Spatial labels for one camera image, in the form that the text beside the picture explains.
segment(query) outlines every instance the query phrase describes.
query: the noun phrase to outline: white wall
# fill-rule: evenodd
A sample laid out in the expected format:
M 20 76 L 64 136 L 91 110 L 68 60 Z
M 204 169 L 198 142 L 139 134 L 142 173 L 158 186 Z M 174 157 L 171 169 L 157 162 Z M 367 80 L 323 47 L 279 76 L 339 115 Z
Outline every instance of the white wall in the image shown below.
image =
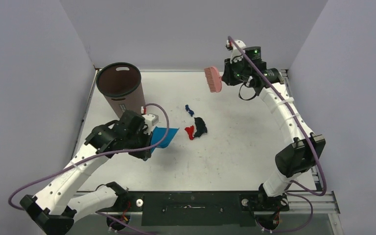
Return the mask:
M 376 1 L 329 0 L 289 77 L 345 233 L 376 234 Z
M 327 0 L 61 0 L 97 67 L 224 66 L 227 36 L 289 68 Z
M 39 234 L 7 198 L 65 165 L 93 76 L 58 0 L 0 0 L 0 235 Z

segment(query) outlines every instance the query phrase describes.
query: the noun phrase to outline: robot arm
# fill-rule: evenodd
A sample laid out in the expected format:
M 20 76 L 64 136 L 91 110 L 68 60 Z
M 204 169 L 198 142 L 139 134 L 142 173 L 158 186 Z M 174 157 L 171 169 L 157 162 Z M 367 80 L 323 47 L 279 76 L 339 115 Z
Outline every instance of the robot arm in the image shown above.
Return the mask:
M 63 235 L 84 216 L 112 207 L 118 197 L 127 193 L 115 182 L 86 195 L 73 197 L 91 174 L 113 155 L 93 158 L 83 164 L 79 162 L 98 153 L 149 146 L 152 130 L 158 121 L 157 115 L 141 116 L 126 111 L 120 120 L 95 127 L 65 167 L 73 168 L 54 178 L 34 196 L 26 195 L 20 202 L 21 206 L 47 235 Z M 145 161 L 150 158 L 150 150 L 129 154 Z
M 303 121 L 293 104 L 294 99 L 287 92 L 282 74 L 277 69 L 267 69 L 266 62 L 262 61 L 261 47 L 246 47 L 240 40 L 236 40 L 235 42 L 251 59 L 253 64 L 262 71 L 273 87 L 285 98 L 282 101 L 273 89 L 251 68 L 240 51 L 236 47 L 233 47 L 229 41 L 227 42 L 226 48 L 232 50 L 232 54 L 230 58 L 224 61 L 225 67 L 222 81 L 229 86 L 242 83 L 247 87 L 253 88 L 256 95 L 267 105 L 272 113 L 286 144 L 286 148 L 275 156 L 275 171 L 259 188 L 259 191 L 264 194 L 264 201 L 267 201 L 267 198 L 278 197 L 284 194 L 291 180 L 295 180 L 299 175 L 315 166 L 315 160 L 309 145 L 303 133 L 296 125 L 294 117 L 296 116 L 304 132 L 309 136 L 318 156 L 323 151 L 325 139 L 322 135 L 315 135 Z M 291 106 L 295 113 L 294 115 L 291 114 L 285 103 Z

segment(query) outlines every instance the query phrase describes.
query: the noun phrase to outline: hair brush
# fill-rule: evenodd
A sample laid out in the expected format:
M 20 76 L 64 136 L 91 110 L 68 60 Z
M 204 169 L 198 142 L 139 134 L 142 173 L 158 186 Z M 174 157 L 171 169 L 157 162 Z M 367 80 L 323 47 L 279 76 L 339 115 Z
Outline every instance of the hair brush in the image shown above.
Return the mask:
M 207 78 L 208 87 L 210 88 L 210 92 L 220 92 L 223 88 L 221 84 L 221 76 L 218 69 L 214 66 L 208 67 L 204 69 L 205 77 Z

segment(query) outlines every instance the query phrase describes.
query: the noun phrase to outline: red cloth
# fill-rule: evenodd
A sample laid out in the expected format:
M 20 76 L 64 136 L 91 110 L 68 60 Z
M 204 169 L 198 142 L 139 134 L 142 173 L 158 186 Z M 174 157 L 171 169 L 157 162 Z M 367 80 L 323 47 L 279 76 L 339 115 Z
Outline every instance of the red cloth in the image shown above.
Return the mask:
M 188 133 L 188 137 L 190 140 L 194 139 L 194 126 L 185 127 L 185 131 Z

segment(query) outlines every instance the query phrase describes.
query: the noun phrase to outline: white table surface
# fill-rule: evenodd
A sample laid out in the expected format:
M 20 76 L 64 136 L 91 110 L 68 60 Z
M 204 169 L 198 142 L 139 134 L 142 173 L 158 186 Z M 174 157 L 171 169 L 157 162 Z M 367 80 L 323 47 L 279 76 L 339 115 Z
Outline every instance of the white table surface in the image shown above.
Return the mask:
M 275 155 L 285 147 L 282 134 L 265 103 L 258 97 L 243 101 L 239 86 L 223 84 L 220 93 L 210 93 L 203 72 L 142 72 L 147 103 L 160 104 L 168 113 L 170 127 L 180 128 L 168 148 L 155 149 L 144 162 L 127 153 L 113 156 L 96 170 L 80 191 L 93 191 L 98 185 L 116 181 L 130 190 L 257 190 L 275 169 Z M 243 97 L 252 96 L 243 88 Z M 185 105 L 202 117 L 208 133 L 193 141 L 184 128 L 194 125 Z M 165 118 L 156 107 L 149 113 Z M 104 96 L 94 89 L 79 144 L 98 125 L 117 116 Z M 316 189 L 311 172 L 298 178 Z M 293 185 L 292 190 L 300 190 Z

